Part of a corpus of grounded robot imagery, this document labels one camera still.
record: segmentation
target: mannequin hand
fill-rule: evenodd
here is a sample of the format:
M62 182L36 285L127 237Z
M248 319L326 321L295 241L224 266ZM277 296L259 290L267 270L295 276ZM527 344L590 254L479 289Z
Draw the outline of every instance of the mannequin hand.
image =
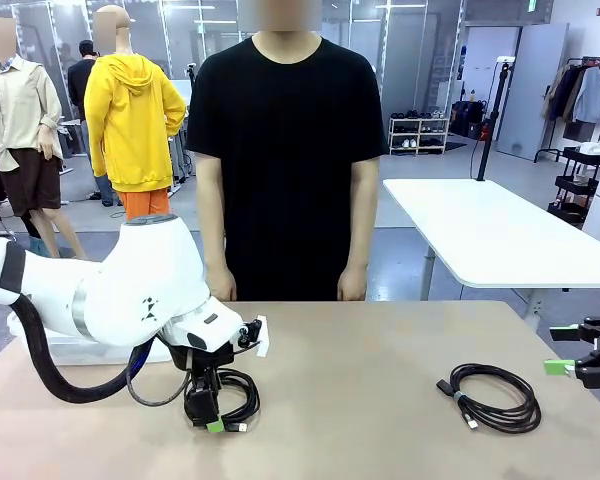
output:
M344 269L338 281L338 301L364 301L367 296L366 267L350 267Z
M45 160L51 160L53 156L53 134L46 125L40 125L38 128L38 139L36 149L44 154Z
M222 302L235 302L237 299L236 279L226 266L207 267L207 284L211 295Z

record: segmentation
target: brown table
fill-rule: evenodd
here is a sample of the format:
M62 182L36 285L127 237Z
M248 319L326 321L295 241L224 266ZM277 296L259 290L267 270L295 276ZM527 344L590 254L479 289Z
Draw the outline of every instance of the brown table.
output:
M248 353L235 363L262 397L248 433L193 429L179 400L151 409L121 392L62 403L18 341L0 353L0 479L600 479L600 404L580 382L545 376L542 362L555 355L503 303L235 308L245 318L267 315L272 340L267 358ZM527 379L543 409L540 427L520 436L470 431L435 387L464 362ZM82 385L118 370L62 369ZM181 379L171 364L149 365L135 384L158 400ZM513 405L502 386L465 383L487 403ZM225 407L241 400L221 396Z

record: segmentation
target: table leg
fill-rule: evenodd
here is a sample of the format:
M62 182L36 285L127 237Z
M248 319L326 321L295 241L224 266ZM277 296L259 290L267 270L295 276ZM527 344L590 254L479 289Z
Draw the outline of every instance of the table leg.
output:
M424 269L422 270L422 285L420 286L420 300L426 302L429 300L429 291L431 290L431 277L433 275L433 265L436 261L436 252L431 246L428 247L427 255L424 257Z
M533 328L534 331L538 330L546 296L546 288L532 288L529 293L529 303L527 303L527 311L524 314L524 321L527 323L527 325Z

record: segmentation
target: black shirt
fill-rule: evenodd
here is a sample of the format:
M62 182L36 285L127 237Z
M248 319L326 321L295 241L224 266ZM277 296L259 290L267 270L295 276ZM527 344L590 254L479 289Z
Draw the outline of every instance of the black shirt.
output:
M239 300L335 300L349 253L351 164L387 153L364 57L323 39L295 64L251 39L209 57L186 149L221 159Z
M95 60L84 58L75 63L67 70L67 87L71 103L80 110L80 120L84 121L84 92L87 89L87 81L91 75L91 69Z

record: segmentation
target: brown shorts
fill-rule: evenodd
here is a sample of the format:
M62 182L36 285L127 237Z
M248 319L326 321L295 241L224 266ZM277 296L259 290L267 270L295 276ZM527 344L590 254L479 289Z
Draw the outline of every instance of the brown shorts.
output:
M19 167L0 172L13 214L21 217L29 210L60 208L60 168L62 160L45 160L33 148L9 150Z

